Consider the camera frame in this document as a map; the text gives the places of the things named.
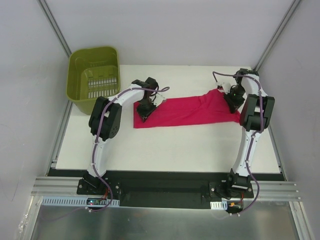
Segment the pink t shirt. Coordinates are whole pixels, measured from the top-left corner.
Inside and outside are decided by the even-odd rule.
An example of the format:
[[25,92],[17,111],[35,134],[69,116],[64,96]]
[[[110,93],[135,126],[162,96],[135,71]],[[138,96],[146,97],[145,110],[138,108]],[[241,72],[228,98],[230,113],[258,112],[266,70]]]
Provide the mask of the pink t shirt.
[[168,98],[143,121],[133,105],[133,127],[146,129],[156,127],[178,127],[240,121],[240,113],[231,113],[224,94],[212,89],[201,96]]

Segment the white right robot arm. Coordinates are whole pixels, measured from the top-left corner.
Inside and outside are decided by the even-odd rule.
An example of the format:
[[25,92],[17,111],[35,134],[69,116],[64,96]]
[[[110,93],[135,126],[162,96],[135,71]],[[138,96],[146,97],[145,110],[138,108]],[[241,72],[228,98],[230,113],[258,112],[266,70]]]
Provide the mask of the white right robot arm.
[[241,68],[232,77],[236,85],[223,97],[231,113],[242,107],[239,117],[242,132],[237,158],[225,184],[228,199],[240,197],[252,187],[252,158],[260,136],[270,124],[275,105],[275,98],[263,90],[257,71]]

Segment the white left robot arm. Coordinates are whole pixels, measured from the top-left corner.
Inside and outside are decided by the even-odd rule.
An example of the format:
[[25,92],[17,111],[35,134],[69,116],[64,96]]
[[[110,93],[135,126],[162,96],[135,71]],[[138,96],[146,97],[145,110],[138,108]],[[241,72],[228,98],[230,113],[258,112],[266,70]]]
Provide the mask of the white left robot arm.
[[110,189],[101,178],[107,172],[107,158],[112,148],[112,139],[120,130],[123,107],[138,103],[138,119],[145,122],[157,109],[151,97],[159,92],[154,78],[134,80],[131,85],[112,97],[98,97],[95,101],[88,126],[94,137],[89,167],[78,182],[77,194],[103,195]]

